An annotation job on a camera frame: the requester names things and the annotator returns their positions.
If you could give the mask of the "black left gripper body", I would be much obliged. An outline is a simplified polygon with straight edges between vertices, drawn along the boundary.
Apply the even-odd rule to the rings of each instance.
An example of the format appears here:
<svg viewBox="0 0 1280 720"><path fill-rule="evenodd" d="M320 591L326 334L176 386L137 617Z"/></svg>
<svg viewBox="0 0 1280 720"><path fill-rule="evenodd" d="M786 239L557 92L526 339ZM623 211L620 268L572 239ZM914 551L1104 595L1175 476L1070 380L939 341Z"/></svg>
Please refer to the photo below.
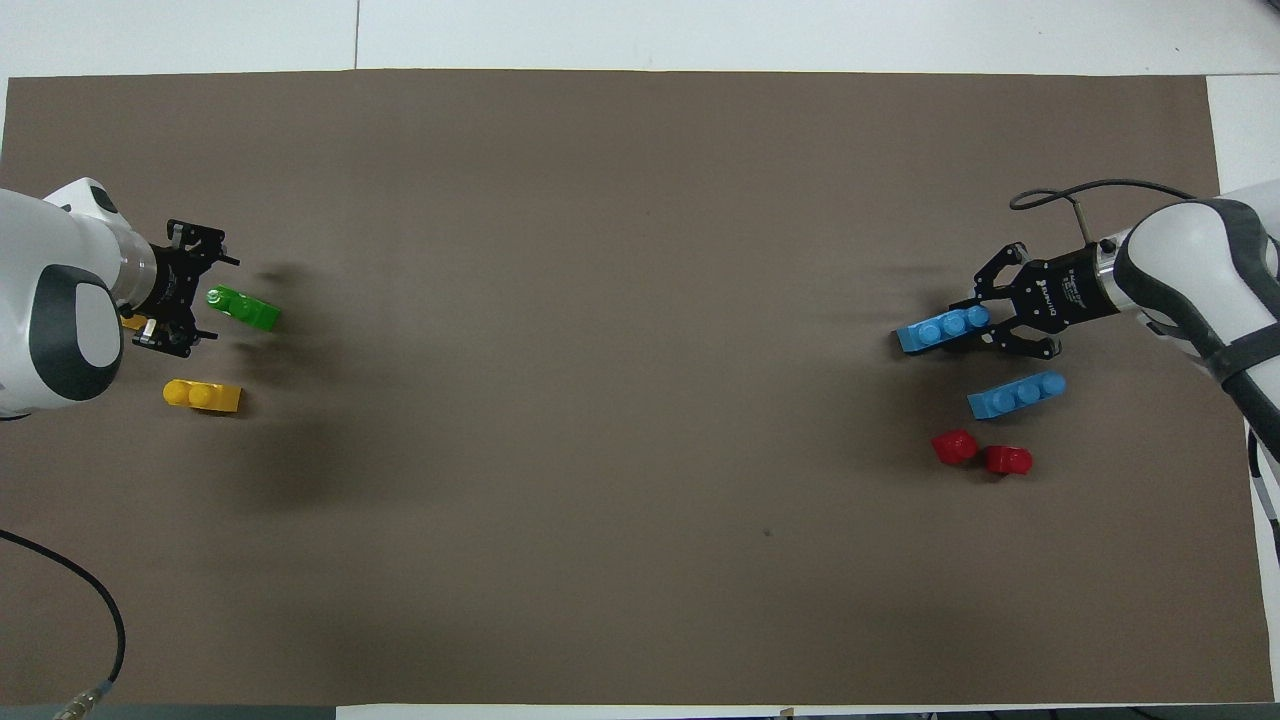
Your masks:
<svg viewBox="0 0 1280 720"><path fill-rule="evenodd" d="M140 313L169 331L197 331L191 304L206 272L205 259L193 249L148 247L155 258L155 282Z"/></svg>

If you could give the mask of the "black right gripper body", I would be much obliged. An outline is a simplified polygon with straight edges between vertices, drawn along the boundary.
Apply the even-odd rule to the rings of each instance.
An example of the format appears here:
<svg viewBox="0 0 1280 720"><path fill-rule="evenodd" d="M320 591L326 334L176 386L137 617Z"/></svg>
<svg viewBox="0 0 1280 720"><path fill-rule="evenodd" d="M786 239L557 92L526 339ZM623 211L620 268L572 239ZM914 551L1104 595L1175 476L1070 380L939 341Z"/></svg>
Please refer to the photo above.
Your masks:
<svg viewBox="0 0 1280 720"><path fill-rule="evenodd" d="M1066 329L1111 315L1096 247L1030 260L1010 283L1015 318L1032 329Z"/></svg>

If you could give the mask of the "green two-stud brick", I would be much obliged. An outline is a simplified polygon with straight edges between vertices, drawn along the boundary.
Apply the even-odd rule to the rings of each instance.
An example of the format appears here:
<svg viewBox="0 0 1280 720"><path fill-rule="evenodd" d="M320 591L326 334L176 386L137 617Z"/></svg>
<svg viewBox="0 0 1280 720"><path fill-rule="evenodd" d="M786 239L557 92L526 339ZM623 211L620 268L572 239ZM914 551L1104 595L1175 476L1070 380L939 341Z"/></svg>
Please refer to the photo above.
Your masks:
<svg viewBox="0 0 1280 720"><path fill-rule="evenodd" d="M282 314L278 306L224 284L207 290L205 301L211 309L260 331L273 331Z"/></svg>

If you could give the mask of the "blue three-stud brick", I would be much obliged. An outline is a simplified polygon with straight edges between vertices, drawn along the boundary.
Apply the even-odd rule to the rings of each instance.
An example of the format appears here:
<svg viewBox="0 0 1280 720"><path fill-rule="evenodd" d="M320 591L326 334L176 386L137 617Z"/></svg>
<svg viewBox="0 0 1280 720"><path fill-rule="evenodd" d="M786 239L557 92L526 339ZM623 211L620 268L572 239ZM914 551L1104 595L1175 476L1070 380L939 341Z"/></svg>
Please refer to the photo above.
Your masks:
<svg viewBox="0 0 1280 720"><path fill-rule="evenodd" d="M1066 387L1061 373L1039 372L968 395L966 402L977 420L992 420L1057 397Z"/></svg>
<svg viewBox="0 0 1280 720"><path fill-rule="evenodd" d="M989 310L978 304L951 309L893 332L900 348L909 355L923 354L956 340L979 334L991 324Z"/></svg>

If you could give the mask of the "brown table mat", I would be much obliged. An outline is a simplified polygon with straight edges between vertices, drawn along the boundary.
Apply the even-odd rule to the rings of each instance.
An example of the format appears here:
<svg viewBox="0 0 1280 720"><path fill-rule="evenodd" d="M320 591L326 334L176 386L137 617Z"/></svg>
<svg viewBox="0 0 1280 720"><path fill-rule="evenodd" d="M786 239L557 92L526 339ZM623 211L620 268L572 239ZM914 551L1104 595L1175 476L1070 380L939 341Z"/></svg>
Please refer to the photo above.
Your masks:
<svg viewBox="0 0 1280 720"><path fill-rule="evenodd" d="M904 355L1032 187L1219 187L1192 77L14 79L0 187L227 233L282 310L0 423L0 527L116 597L110 705L1253 702L1242 419L1129 316ZM243 388L239 411L163 398ZM980 452L942 464L931 438ZM1027 448L1027 475L986 470Z"/></svg>

